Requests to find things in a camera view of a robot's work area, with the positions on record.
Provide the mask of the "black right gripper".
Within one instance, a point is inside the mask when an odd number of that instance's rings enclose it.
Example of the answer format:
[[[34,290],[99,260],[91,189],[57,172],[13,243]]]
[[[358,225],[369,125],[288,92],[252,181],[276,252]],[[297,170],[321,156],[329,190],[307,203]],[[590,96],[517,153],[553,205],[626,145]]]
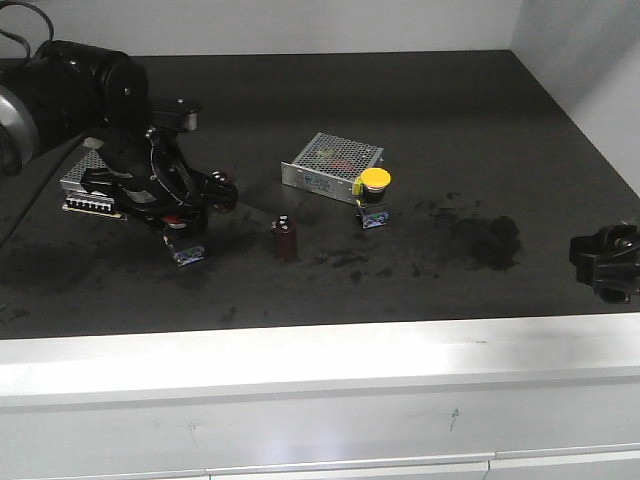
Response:
[[[616,224],[570,240],[576,280],[606,303],[628,304],[639,294],[639,226]]]

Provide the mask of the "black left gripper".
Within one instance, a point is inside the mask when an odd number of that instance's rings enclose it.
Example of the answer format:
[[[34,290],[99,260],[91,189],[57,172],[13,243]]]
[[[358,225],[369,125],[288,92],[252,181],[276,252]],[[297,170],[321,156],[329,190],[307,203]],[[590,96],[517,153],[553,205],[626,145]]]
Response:
[[[206,175],[187,164],[177,135],[197,128],[201,105],[184,98],[153,97],[128,127],[107,129],[99,149],[107,168],[87,169],[81,185],[89,194],[114,200],[115,210],[151,228],[163,228],[162,217],[191,220],[233,210],[236,186],[224,172]],[[186,200],[165,211],[165,200]]]

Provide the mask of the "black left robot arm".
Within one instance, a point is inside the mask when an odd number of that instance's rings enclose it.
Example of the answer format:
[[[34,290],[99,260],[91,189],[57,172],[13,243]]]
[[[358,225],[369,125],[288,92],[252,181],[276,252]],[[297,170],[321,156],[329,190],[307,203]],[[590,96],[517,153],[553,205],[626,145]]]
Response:
[[[17,175],[75,137],[94,138],[103,164],[82,173],[69,208],[200,232],[209,209],[235,208],[238,191],[222,172],[191,168],[179,148],[199,111],[195,101],[151,97],[145,68],[123,52],[47,42],[1,76],[1,170]]]

